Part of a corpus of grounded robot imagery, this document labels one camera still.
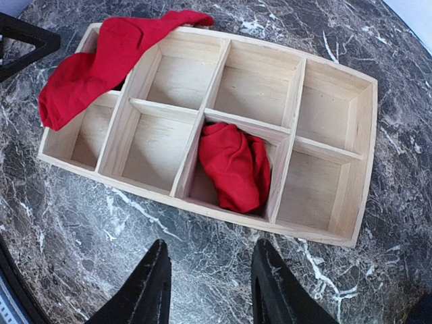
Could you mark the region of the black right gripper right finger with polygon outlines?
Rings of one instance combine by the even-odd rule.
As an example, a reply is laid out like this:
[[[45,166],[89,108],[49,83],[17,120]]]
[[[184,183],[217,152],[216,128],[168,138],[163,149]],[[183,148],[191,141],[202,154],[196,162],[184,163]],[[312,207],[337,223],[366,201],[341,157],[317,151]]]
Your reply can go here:
[[[254,323],[335,323],[302,287],[267,239],[256,242],[251,265]]]

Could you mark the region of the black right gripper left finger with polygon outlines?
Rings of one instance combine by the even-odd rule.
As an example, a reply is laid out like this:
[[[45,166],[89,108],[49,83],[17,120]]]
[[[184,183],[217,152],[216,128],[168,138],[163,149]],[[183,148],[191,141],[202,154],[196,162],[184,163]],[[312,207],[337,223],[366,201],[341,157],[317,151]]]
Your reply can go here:
[[[88,323],[168,323],[171,259],[164,240],[155,240],[123,286]]]

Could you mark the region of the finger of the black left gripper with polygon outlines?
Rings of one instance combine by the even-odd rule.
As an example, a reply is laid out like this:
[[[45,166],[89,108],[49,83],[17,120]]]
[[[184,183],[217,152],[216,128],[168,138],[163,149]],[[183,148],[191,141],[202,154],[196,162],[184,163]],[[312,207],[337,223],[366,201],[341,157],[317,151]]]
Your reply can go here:
[[[15,61],[4,63],[6,38],[34,45],[34,50]],[[39,28],[15,17],[1,13],[1,82],[23,70],[30,64],[56,52],[61,46],[61,36]]]

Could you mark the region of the plain red sock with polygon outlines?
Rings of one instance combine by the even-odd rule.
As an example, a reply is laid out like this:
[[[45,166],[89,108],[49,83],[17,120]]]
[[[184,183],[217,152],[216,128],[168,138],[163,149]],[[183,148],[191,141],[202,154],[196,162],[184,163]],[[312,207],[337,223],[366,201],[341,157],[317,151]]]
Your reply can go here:
[[[144,52],[185,24],[212,26],[214,19],[197,11],[170,11],[158,19],[109,18],[99,30],[95,53],[64,59],[40,92],[42,124],[58,131],[102,94],[126,78]]]

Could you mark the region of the red snowflake santa sock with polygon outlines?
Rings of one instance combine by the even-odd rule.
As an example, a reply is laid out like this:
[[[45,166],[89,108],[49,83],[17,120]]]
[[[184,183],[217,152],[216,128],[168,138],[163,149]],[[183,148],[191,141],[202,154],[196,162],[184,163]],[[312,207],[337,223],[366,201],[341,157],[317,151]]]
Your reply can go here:
[[[271,168],[261,138],[234,124],[209,124],[202,128],[198,158],[215,187],[221,208],[250,213],[265,206]]]

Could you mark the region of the wooden compartment tray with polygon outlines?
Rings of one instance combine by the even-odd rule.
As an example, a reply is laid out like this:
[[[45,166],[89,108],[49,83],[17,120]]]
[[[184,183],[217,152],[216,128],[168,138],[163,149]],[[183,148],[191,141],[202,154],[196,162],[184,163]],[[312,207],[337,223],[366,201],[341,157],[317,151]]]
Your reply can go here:
[[[40,160],[214,219],[352,247],[367,201],[376,79],[235,34],[181,27]]]

